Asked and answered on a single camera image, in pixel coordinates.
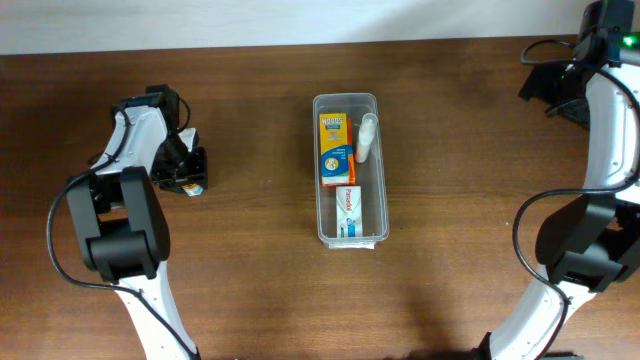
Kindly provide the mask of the small gold-lidded balm jar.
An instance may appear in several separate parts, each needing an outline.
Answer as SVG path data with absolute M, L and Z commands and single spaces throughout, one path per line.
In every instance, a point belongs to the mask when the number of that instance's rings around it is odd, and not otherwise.
M 182 189 L 190 197 L 200 196 L 204 192 L 204 188 L 196 183 L 183 185 Z

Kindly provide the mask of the white Panadol box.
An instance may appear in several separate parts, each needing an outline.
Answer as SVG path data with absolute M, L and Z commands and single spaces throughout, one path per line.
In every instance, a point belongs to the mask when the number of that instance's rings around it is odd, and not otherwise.
M 339 239 L 363 236 L 362 191 L 360 186 L 336 188 L 336 235 Z

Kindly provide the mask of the white spray bottle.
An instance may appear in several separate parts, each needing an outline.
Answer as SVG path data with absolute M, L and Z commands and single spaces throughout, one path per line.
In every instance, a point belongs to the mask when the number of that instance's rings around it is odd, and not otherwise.
M 364 163 L 369 155 L 371 146 L 378 130 L 378 116 L 375 113 L 363 115 L 358 129 L 358 136 L 355 150 L 355 161 Z

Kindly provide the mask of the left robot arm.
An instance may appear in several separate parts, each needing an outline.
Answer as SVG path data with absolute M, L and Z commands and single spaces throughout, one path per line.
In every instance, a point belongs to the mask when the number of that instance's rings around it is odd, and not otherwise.
M 180 118 L 189 106 L 168 85 L 120 100 L 104 152 L 62 190 L 81 258 L 115 292 L 149 359 L 197 359 L 168 278 L 170 232 L 157 198 L 190 197 L 208 187 L 207 155 L 196 129 Z

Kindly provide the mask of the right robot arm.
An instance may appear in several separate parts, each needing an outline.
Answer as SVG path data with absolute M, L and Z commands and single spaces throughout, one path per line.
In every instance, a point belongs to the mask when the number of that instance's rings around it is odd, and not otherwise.
M 639 35 L 633 31 L 635 4 L 602 0 L 582 15 L 568 59 L 531 60 L 519 95 L 548 104 L 589 131 L 588 165 L 579 189 L 537 194 L 519 208 L 513 222 L 515 253 L 522 257 L 520 220 L 539 200 L 574 199 L 541 225 L 535 244 L 538 263 L 521 264 L 533 280 L 508 319 L 487 333 L 475 359 L 548 359 L 563 325 L 585 303 L 639 268 Z

